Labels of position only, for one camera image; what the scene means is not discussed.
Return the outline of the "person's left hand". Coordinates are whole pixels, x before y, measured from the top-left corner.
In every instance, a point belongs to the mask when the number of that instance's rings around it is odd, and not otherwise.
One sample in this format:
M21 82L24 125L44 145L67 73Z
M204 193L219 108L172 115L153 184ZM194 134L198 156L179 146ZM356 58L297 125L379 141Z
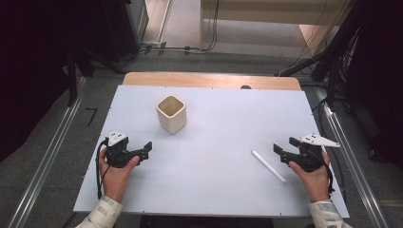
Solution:
M121 203L129 183L131 171L137 166L140 158L132 158L123 168L109 166L106 163L106 149L99 156L100 174L103 180L104 193L109 198Z

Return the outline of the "beige square cup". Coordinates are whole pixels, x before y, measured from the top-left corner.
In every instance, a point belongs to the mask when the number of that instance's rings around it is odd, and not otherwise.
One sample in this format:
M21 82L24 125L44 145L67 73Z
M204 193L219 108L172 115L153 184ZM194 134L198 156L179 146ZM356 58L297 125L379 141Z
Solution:
M176 134L186 125L186 104L169 95L156 105L161 126L170 134Z

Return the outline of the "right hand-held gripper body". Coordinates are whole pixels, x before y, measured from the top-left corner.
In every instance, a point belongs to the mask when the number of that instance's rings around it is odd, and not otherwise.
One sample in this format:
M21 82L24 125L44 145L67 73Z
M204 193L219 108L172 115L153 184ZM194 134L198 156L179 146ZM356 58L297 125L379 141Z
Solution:
M286 164L295 162L305 172L316 171L324 165L322 156L323 146L340 147L338 142L331 141L318 134L309 134L298 140L300 140L300 147L297 147L299 153L285 152L286 157L284 158L284 162Z

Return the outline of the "metal floor rail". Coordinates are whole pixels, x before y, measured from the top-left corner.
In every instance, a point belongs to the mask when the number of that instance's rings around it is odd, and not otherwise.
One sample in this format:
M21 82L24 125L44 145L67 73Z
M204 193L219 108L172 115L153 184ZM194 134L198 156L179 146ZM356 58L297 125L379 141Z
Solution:
M359 165L353 148L350 146L350 143L345 135L345 132L342 129L340 121L336 115L335 111L332 111L331 108L326 104L323 106L326 118L332 131L340 144L341 154L343 155L344 161L346 162L349 171L352 175L352 178L355 183L355 187L357 192L366 208L369 219L374 228L390 228L389 222L386 220L384 216L380 204L378 203L374 192L368 183L364 172Z
M7 228L24 228L26 221L29 217L30 211L33 205L38 199L41 189L48 177L51 166L53 165L60 147L66 137L66 134L71 126L71 123L76 115L76 112L83 100L84 93L86 91L88 79L82 77L78 83L78 95L76 100L71 106L67 108L62 120L60 121L56 132L54 133L47 151L41 159L38 168L29 182L28 187L24 191L22 198L20 199L17 208L11 218Z

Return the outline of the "person's right hand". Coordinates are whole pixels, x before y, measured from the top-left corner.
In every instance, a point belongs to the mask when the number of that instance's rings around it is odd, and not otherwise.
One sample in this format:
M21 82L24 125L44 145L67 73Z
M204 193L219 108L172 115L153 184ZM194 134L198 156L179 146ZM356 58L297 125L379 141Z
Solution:
M294 161L290 161L289 166L301 179L310 202L318 202L330 198L328 192L329 175L325 166L321 166L318 170L310 173L305 172Z

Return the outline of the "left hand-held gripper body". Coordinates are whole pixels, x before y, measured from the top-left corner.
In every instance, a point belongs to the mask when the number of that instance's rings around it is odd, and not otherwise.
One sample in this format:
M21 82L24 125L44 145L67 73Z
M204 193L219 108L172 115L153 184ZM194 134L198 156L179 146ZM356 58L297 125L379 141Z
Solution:
M133 152L127 150L128 137L125 133L110 131L106 145L106 163L112 167L124 168L132 158Z

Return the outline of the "dark cabinet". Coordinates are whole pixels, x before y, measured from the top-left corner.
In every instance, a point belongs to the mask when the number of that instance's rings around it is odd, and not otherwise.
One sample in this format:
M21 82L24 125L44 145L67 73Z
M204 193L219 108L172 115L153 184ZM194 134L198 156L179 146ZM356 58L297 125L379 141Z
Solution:
M149 22L145 0L102 0L112 38L112 60L139 51Z

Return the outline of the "wooden table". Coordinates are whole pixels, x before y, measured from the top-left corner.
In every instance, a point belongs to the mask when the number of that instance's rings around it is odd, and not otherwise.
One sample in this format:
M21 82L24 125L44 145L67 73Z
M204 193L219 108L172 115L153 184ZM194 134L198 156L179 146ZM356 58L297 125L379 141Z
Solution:
M124 86L181 86L240 88L301 91L297 78L274 76L249 76L224 73L195 72L129 72L123 80Z

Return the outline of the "white straw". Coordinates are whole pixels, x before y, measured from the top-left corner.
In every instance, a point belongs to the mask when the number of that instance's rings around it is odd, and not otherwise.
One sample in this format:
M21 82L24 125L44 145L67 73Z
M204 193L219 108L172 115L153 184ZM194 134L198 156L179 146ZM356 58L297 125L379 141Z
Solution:
M257 151L252 150L251 154L263 165L265 166L281 183L287 184L288 181L285 179L269 162L267 162Z

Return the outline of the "beige shelf unit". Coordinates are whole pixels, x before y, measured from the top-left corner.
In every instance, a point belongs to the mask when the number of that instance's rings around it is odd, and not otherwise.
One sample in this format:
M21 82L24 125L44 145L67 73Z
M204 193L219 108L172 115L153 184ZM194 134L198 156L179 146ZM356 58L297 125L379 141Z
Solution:
M204 19L296 24L312 55L349 13L353 0L200 0Z

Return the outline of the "white power strip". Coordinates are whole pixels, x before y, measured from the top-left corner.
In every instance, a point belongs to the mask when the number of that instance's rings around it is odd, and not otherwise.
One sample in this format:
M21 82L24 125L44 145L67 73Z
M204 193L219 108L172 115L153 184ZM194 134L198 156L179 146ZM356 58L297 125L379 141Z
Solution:
M162 43L141 43L140 53L147 54L151 51L157 51L159 55L164 54L166 48L166 42Z

